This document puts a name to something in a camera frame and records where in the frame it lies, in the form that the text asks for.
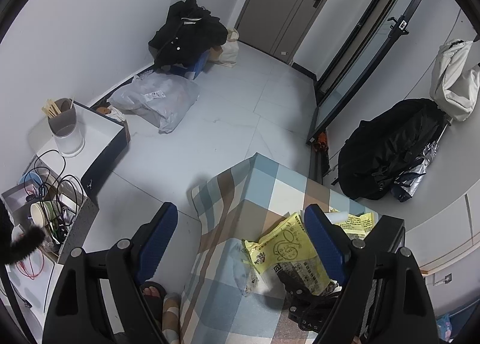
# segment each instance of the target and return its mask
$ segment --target tiled floor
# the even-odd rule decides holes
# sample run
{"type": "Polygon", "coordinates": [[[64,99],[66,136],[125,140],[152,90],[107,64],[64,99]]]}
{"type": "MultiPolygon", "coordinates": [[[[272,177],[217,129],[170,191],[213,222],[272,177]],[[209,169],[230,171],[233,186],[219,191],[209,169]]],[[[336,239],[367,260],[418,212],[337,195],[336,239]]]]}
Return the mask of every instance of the tiled floor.
{"type": "Polygon", "coordinates": [[[84,248],[110,248],[148,222],[162,202],[179,210],[177,230],[154,279],[181,292],[200,240],[191,188],[259,152],[308,175],[305,144],[315,108],[312,80],[240,44],[234,68],[209,65],[200,97],[170,134],[128,115],[131,141],[99,193],[99,214],[84,248]]]}

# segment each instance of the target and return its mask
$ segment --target glass door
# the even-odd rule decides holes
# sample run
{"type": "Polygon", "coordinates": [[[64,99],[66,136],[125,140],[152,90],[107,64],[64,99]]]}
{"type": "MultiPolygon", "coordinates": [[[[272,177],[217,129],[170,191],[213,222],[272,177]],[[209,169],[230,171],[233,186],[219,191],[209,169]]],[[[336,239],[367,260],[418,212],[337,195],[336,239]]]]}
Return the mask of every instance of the glass door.
{"type": "Polygon", "coordinates": [[[371,36],[355,62],[337,80],[315,109],[308,136],[314,142],[318,134],[340,113],[362,87],[382,59],[402,35],[421,0],[396,0],[383,22],[371,36]]]}

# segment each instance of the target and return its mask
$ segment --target plaid tablecloth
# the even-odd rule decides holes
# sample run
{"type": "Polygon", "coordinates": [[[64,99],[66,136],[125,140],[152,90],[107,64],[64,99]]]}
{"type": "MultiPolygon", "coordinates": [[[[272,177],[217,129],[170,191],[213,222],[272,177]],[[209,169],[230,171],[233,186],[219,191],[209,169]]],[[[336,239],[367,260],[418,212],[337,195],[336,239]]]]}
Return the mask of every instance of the plaid tablecloth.
{"type": "Polygon", "coordinates": [[[260,280],[246,291],[251,269],[244,263],[242,240],[257,241],[289,214],[313,203],[324,212],[372,211],[258,153],[194,188],[191,195],[202,237],[182,294],[182,342],[312,343],[316,334],[288,319],[280,282],[269,289],[260,280]]]}

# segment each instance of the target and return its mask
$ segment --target white sticker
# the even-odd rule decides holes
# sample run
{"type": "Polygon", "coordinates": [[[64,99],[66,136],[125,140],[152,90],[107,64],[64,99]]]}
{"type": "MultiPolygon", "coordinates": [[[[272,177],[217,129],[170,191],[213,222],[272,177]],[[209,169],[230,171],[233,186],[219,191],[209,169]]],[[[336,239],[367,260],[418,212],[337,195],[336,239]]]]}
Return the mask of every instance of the white sticker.
{"type": "Polygon", "coordinates": [[[143,96],[145,97],[145,100],[147,100],[147,101],[152,101],[152,100],[155,100],[155,99],[165,98],[165,95],[161,90],[157,90],[156,92],[152,92],[152,93],[147,93],[147,94],[144,94],[143,96]]]}

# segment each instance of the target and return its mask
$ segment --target black jacket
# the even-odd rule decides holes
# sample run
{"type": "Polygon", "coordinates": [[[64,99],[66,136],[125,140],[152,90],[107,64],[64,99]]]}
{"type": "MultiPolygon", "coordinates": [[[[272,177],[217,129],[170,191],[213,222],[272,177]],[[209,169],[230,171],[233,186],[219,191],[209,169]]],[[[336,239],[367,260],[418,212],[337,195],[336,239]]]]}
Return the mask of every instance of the black jacket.
{"type": "Polygon", "coordinates": [[[148,44],[157,49],[155,67],[196,63],[200,55],[227,41],[228,31],[210,11],[199,8],[197,0],[174,3],[160,28],[148,44]]]}

